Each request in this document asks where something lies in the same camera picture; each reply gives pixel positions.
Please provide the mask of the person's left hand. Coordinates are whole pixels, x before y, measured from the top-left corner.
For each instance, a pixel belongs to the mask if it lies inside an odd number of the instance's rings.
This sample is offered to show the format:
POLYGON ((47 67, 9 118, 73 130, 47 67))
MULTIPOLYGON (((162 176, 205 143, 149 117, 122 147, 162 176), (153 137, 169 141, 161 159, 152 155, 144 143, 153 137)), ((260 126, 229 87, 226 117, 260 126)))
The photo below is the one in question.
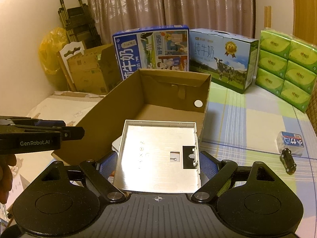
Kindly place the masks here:
POLYGON ((9 192, 12 189, 13 182, 13 176, 10 167, 14 167, 16 164, 17 158, 14 154, 1 155, 1 204, 7 203, 9 192))

